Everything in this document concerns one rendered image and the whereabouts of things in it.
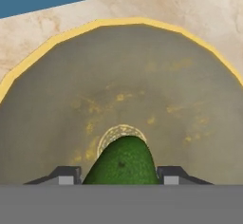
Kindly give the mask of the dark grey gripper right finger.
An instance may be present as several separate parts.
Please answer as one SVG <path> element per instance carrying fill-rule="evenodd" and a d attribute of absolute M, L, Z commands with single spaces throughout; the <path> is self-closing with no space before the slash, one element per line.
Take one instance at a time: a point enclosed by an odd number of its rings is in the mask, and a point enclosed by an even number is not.
<path fill-rule="evenodd" d="M 210 182 L 190 176 L 180 166 L 158 166 L 157 175 L 162 185 L 210 185 Z"/>

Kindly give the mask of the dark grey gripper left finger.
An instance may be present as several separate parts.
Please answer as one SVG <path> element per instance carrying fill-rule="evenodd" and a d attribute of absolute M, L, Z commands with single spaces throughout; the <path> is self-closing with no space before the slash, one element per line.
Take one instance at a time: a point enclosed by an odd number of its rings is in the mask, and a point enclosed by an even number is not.
<path fill-rule="evenodd" d="M 27 182 L 27 185 L 79 185 L 82 168 L 80 166 L 58 166 L 49 175 Z"/>

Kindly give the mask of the green avocado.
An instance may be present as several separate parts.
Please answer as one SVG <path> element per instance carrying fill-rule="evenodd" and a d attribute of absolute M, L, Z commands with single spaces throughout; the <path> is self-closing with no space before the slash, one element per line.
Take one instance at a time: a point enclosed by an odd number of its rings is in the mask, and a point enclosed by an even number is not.
<path fill-rule="evenodd" d="M 100 154 L 84 184 L 154 185 L 159 179 L 147 144 L 135 136 L 120 137 Z"/>

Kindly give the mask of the yellow-rimmed grey bowl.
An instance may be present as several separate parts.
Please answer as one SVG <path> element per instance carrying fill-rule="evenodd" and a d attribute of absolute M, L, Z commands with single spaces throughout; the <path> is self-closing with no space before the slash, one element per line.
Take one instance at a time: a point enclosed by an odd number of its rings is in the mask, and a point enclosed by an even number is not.
<path fill-rule="evenodd" d="M 123 18 L 51 37 L 0 82 L 2 184 L 88 170 L 122 134 L 158 165 L 243 184 L 243 79 L 188 31 Z"/>

